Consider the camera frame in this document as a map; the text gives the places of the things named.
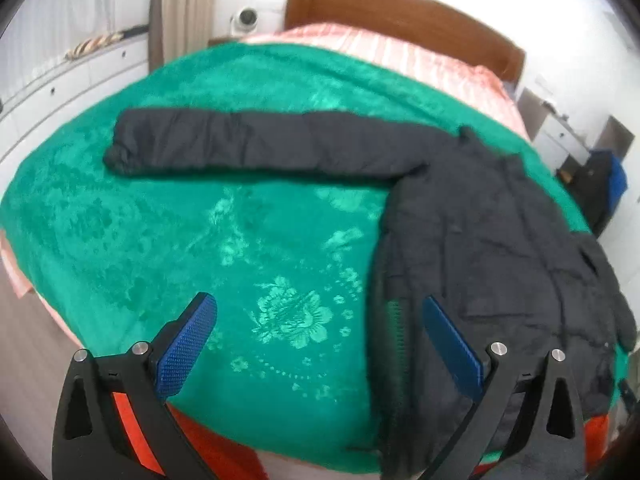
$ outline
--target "security camera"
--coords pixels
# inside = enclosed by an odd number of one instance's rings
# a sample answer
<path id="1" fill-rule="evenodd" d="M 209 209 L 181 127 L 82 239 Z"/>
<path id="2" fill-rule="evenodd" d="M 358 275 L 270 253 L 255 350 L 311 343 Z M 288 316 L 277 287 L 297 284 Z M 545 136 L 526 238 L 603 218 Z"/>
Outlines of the security camera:
<path id="1" fill-rule="evenodd" d="M 243 7 L 231 17 L 231 35 L 244 36 L 258 26 L 258 11 L 253 7 Z"/>

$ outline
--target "floor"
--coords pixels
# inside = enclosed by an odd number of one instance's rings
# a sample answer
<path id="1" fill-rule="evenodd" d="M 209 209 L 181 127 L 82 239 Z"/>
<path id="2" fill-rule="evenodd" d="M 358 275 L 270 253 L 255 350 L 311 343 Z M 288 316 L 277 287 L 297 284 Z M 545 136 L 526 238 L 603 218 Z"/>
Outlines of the floor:
<path id="1" fill-rule="evenodd" d="M 17 299 L 2 267 L 0 319 L 0 415 L 35 466 L 51 478 L 58 398 L 76 347 L 35 294 Z"/>

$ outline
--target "white nightstand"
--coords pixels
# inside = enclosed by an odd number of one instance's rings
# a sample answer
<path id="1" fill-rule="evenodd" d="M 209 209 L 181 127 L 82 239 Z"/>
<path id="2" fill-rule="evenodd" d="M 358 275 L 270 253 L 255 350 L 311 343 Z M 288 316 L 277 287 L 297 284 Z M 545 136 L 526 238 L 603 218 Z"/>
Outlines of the white nightstand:
<path id="1" fill-rule="evenodd" d="M 558 170 L 572 156 L 581 166 L 589 159 L 589 150 L 569 128 L 553 115 L 548 115 L 533 139 L 533 147 L 542 162 L 551 170 Z"/>
<path id="2" fill-rule="evenodd" d="M 569 156 L 581 166 L 587 162 L 589 150 L 578 140 L 569 125 L 531 90 L 523 90 L 518 100 L 518 110 L 534 148 L 551 171 L 558 170 Z"/>

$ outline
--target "green blanket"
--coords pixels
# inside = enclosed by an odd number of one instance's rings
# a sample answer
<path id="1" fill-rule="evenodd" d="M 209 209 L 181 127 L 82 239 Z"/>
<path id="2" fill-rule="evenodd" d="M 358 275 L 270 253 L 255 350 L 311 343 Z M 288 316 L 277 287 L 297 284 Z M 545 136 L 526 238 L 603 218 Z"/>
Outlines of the green blanket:
<path id="1" fill-rule="evenodd" d="M 362 451 L 376 433 L 363 287 L 387 190 L 255 173 L 108 173 L 101 158 L 118 114 L 151 106 L 348 110 L 454 135 L 469 124 L 488 145 L 519 153 L 571 228 L 588 229 L 517 135 L 434 89 L 324 50 L 219 46 L 87 110 L 22 163 L 2 200 L 21 269 L 96 355 L 151 339 L 196 292 L 215 295 L 218 324 L 172 402 L 257 449 L 377 470 Z"/>

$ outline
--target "cabinet drawer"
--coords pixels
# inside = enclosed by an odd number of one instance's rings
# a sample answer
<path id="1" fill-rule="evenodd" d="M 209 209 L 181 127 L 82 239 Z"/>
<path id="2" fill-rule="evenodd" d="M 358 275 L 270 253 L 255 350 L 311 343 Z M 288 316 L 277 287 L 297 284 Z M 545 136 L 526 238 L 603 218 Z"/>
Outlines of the cabinet drawer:
<path id="1" fill-rule="evenodd" d="M 90 84 L 86 63 L 63 73 L 27 97 L 13 110 L 15 124 L 25 134 L 36 124 L 71 99 L 86 91 Z"/>
<path id="2" fill-rule="evenodd" d="M 564 147 L 578 164 L 583 165 L 587 162 L 589 150 L 587 150 L 563 124 L 559 123 L 555 117 L 549 115 L 545 119 L 545 122 L 540 126 L 540 133 L 547 134 L 551 139 Z"/>
<path id="3" fill-rule="evenodd" d="M 9 112 L 0 120 L 0 159 L 20 139 L 20 131 L 15 125 L 14 114 Z"/>
<path id="4" fill-rule="evenodd" d="M 56 110 L 48 116 L 27 135 L 21 135 L 15 125 L 13 125 L 14 128 L 12 129 L 10 123 L 4 124 L 4 120 L 2 120 L 2 122 L 0 122 L 0 136 L 7 132 L 11 133 L 11 131 L 15 131 L 16 137 L 15 141 L 7 148 L 13 149 L 6 154 L 5 160 L 0 163 L 0 200 L 9 186 L 9 183 L 14 178 L 15 172 L 18 170 L 21 162 L 45 140 L 49 139 L 49 137 L 52 136 L 60 126 L 78 116 L 96 103 L 102 101 L 104 98 L 119 92 L 133 82 L 142 79 L 147 75 L 147 73 L 147 65 L 140 64 L 131 70 L 127 70 L 126 72 L 110 78 L 108 81 L 91 88 L 87 92 L 84 92 L 82 95 L 73 99 L 71 102 L 63 105 L 59 110 Z M 0 146 L 3 147 L 4 144 L 2 144 L 2 142 L 2 137 L 0 137 Z"/>
<path id="5" fill-rule="evenodd" d="M 533 147 L 538 152 L 544 165 L 552 172 L 560 168 L 568 156 L 568 152 L 564 146 L 558 144 L 543 131 L 540 131 L 536 135 L 536 139 L 533 141 Z"/>
<path id="6" fill-rule="evenodd" d="M 91 84 L 97 85 L 108 78 L 146 61 L 146 41 L 133 41 L 94 57 L 88 62 Z"/>

